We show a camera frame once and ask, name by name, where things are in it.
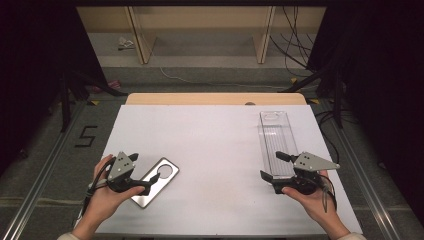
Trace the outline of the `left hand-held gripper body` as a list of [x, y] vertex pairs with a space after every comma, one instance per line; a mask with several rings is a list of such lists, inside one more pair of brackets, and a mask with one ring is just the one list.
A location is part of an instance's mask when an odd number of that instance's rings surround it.
[[113, 163], [107, 174], [107, 185], [115, 192], [122, 193], [135, 187], [138, 182], [131, 178], [135, 168], [135, 161], [129, 159], [129, 155], [119, 152], [113, 158]]

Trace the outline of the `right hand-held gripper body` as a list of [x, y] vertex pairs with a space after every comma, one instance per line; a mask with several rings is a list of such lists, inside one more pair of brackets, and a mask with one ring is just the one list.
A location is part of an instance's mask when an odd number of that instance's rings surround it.
[[292, 163], [294, 175], [288, 179], [274, 179], [273, 187], [276, 194], [281, 194], [284, 187], [291, 187], [304, 195], [314, 193], [318, 188], [324, 187], [320, 176], [322, 170], [339, 169], [340, 165], [323, 159], [309, 152], [302, 152], [296, 156], [297, 160]]

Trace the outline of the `metal plate with round hole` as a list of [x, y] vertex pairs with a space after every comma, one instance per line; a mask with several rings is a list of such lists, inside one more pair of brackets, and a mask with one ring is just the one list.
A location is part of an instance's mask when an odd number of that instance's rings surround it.
[[178, 173], [178, 166], [167, 158], [162, 157], [142, 177], [143, 181], [147, 181], [151, 177], [159, 175], [158, 181], [151, 186], [150, 193], [147, 196], [136, 195], [132, 198], [132, 200], [139, 207], [146, 208], [161, 193], [161, 191], [171, 183]]

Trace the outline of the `clear plastic tray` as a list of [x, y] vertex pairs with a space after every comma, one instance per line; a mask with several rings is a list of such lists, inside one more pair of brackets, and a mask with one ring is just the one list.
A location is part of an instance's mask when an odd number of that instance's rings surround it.
[[274, 178], [290, 178], [295, 175], [291, 160], [276, 157], [280, 151], [297, 155], [298, 149], [293, 137], [287, 113], [284, 111], [262, 111], [258, 123], [264, 171]]

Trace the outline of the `person's left hand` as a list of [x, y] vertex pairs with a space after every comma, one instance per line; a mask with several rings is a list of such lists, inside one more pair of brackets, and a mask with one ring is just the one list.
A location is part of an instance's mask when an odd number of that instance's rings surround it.
[[111, 217], [124, 201], [144, 190], [143, 186], [136, 186], [122, 193], [117, 193], [108, 186], [98, 188], [94, 192], [81, 221], [101, 223]]

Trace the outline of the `person's right hand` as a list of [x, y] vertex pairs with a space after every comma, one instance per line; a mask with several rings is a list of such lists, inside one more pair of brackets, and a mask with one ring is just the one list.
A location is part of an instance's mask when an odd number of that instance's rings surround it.
[[298, 201], [306, 213], [322, 228], [336, 229], [343, 227], [343, 223], [336, 212], [335, 205], [329, 197], [326, 198], [327, 205], [325, 208], [325, 197], [322, 190], [317, 190], [310, 195], [304, 195], [294, 188], [284, 187], [282, 192]]

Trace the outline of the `white table mat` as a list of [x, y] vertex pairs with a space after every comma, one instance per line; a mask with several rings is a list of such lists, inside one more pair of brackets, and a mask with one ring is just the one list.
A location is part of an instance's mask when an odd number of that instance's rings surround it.
[[302, 206], [263, 181], [261, 106], [121, 107], [105, 147], [136, 153], [134, 177], [160, 158], [177, 176], [146, 207], [124, 202], [97, 232], [106, 236], [289, 237], [322, 228]]

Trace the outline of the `black tripod stand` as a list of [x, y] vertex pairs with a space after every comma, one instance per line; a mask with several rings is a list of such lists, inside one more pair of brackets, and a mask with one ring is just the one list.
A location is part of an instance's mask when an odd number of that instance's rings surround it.
[[59, 79], [60, 98], [62, 103], [62, 132], [65, 132], [71, 123], [69, 93], [72, 93], [77, 100], [86, 101], [88, 99], [88, 91], [85, 88], [86, 84], [98, 87], [103, 92], [115, 97], [128, 96], [127, 93], [111, 88], [106, 80], [100, 81], [83, 72], [75, 70], [64, 72]]
[[342, 128], [341, 123], [341, 100], [342, 100], [342, 76], [337, 68], [323, 67], [319, 71], [306, 77], [298, 83], [295, 83], [288, 89], [282, 90], [282, 93], [295, 93], [308, 84], [320, 80], [317, 89], [315, 90], [318, 97], [333, 98], [333, 114], [337, 125]]

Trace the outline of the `pink cloth scrap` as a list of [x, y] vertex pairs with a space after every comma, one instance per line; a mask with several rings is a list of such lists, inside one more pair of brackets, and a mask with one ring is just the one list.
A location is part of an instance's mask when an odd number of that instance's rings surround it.
[[[119, 89], [119, 88], [121, 87], [121, 83], [120, 83], [120, 81], [119, 81], [119, 80], [109, 81], [109, 82], [107, 83], [107, 85], [108, 85], [110, 88], [112, 88], [112, 89]], [[92, 91], [93, 91], [94, 93], [100, 93], [100, 92], [103, 92], [103, 89], [102, 89], [102, 88], [100, 88], [100, 87], [98, 87], [98, 86], [93, 86], [93, 87], [92, 87]]]

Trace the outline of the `black curtain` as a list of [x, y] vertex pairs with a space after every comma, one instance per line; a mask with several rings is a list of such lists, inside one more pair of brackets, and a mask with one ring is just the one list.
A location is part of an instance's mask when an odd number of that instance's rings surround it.
[[320, 68], [353, 21], [343, 69], [346, 97], [393, 181], [424, 226], [424, 0], [372, 0], [329, 6], [311, 61]]
[[106, 78], [77, 9], [60, 0], [0, 0], [0, 175], [17, 159], [65, 73]]

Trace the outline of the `crumpled clear wrapper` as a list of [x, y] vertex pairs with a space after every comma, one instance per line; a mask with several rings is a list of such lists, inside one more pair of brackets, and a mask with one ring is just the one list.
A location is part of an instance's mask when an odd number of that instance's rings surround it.
[[120, 37], [118, 39], [118, 50], [122, 51], [122, 50], [127, 50], [127, 49], [133, 49], [134, 48], [134, 43], [131, 40], [128, 40], [124, 37]]

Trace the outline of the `light wooden shelf unit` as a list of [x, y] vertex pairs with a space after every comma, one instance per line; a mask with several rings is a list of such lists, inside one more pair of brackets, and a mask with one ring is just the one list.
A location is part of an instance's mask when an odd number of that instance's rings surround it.
[[274, 33], [295, 29], [316, 34], [324, 7], [79, 7], [90, 33], [130, 32], [142, 64], [149, 62], [160, 33], [247, 33], [253, 37], [256, 59], [263, 64]]

